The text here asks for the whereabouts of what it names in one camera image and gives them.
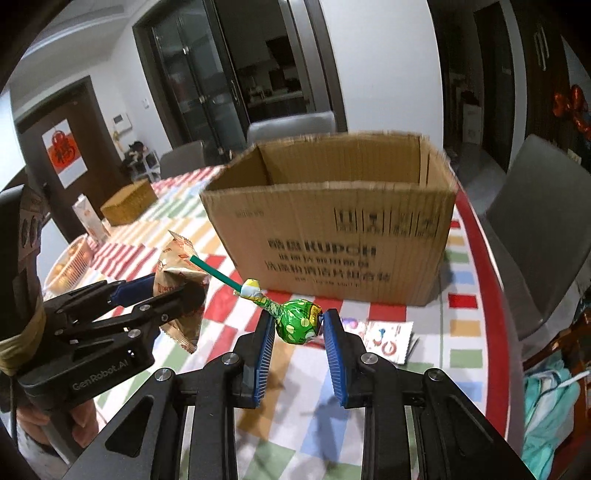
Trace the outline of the left hand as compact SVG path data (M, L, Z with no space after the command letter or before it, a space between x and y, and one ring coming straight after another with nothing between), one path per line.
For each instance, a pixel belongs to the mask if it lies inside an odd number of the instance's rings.
M61 425L57 415L47 415L32 404L18 406L16 417L24 432L37 443L45 446L51 445L46 433L48 427ZM69 435L80 447L87 447L99 431L94 401L88 400L65 414L62 426L69 429Z

